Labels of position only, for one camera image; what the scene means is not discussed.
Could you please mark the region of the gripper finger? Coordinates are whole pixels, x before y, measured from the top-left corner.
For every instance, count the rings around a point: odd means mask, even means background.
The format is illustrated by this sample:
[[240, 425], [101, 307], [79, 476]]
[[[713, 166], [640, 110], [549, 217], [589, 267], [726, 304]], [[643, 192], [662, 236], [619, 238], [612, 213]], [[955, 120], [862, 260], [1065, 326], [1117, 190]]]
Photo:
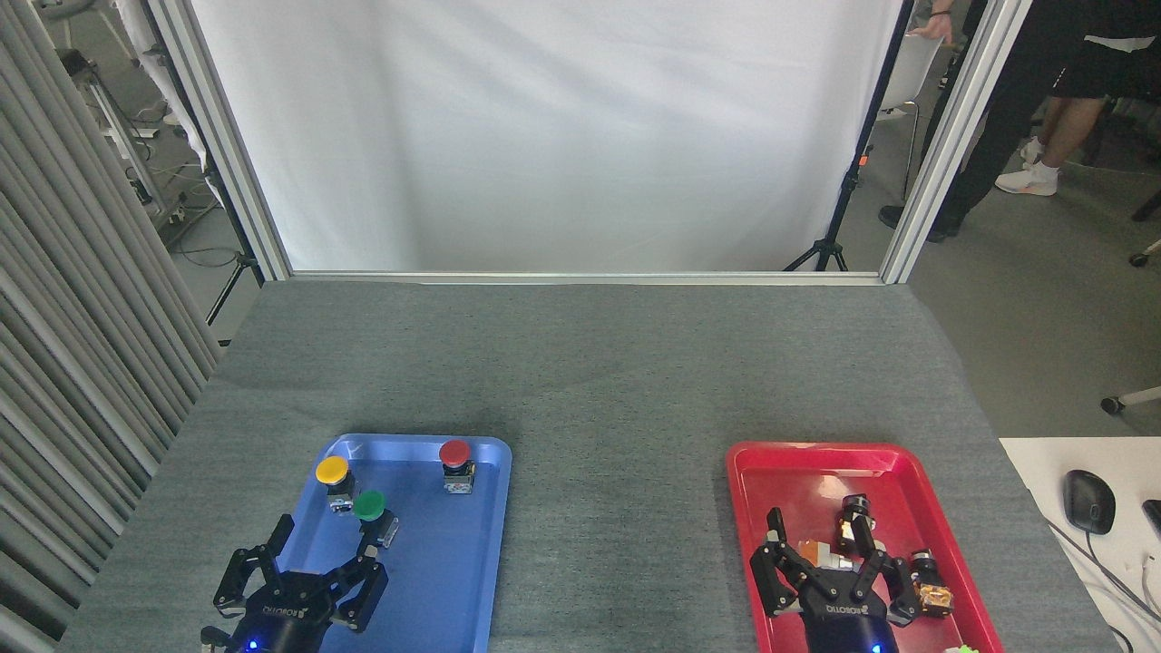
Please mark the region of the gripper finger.
[[229, 558], [228, 569], [221, 574], [219, 587], [214, 595], [216, 610], [243, 609], [245, 590], [253, 571], [261, 571], [265, 588], [272, 588], [275, 594], [284, 590], [281, 571], [277, 567], [277, 555], [283, 551], [294, 526], [291, 515], [281, 515], [265, 544], [235, 550]]
[[766, 516], [766, 537], [750, 558], [752, 580], [767, 619], [787, 612], [805, 588], [819, 590], [821, 575], [788, 545], [781, 510], [772, 507]]
[[323, 595], [327, 600], [329, 620], [355, 633], [368, 627], [388, 587], [385, 565], [380, 560], [385, 548], [382, 541], [360, 544], [348, 562], [322, 576]]
[[851, 600], [865, 604], [872, 594], [874, 580], [884, 575], [890, 603], [884, 608], [884, 619], [895, 627], [908, 627], [918, 616], [918, 595], [913, 586], [911, 568], [907, 560], [888, 554], [877, 544], [868, 521], [853, 521], [854, 552], [863, 558], [854, 577]]

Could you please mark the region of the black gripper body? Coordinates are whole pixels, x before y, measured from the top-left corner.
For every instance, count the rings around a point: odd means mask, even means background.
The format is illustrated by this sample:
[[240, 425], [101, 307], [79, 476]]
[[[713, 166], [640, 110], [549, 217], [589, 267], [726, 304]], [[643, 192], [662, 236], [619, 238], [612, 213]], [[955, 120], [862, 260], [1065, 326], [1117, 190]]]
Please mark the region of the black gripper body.
[[854, 571], [821, 571], [825, 590], [806, 581], [796, 588], [809, 652], [897, 652], [887, 608]]
[[244, 598], [245, 580], [225, 576], [217, 590], [217, 609], [228, 617], [241, 611], [224, 652], [318, 652], [336, 613], [327, 577], [283, 571], [279, 584], [266, 583]]

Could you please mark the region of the person's hand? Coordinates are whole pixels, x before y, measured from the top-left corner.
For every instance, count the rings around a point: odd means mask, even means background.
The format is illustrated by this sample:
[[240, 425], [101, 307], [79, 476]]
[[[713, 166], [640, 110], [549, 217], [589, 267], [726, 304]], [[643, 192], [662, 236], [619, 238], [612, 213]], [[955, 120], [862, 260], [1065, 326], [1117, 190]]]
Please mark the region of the person's hand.
[[916, 34], [916, 36], [925, 40], [953, 45], [956, 30], [952, 23], [951, 10], [933, 10], [925, 24], [916, 26], [916, 28], [908, 30], [908, 34]]

